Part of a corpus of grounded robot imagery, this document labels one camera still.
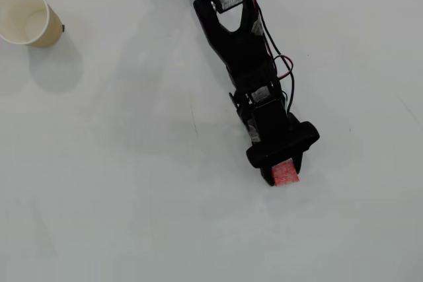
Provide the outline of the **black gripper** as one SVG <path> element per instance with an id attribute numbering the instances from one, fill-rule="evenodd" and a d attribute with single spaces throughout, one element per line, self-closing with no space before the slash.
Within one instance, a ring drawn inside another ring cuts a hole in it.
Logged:
<path id="1" fill-rule="evenodd" d="M 273 80 L 234 80 L 235 92 L 230 95 L 237 114 L 253 145 L 274 143 L 288 130 L 285 94 Z M 292 156 L 297 174 L 301 171 L 303 152 Z M 275 186 L 271 166 L 260 168 L 269 186 Z"/>

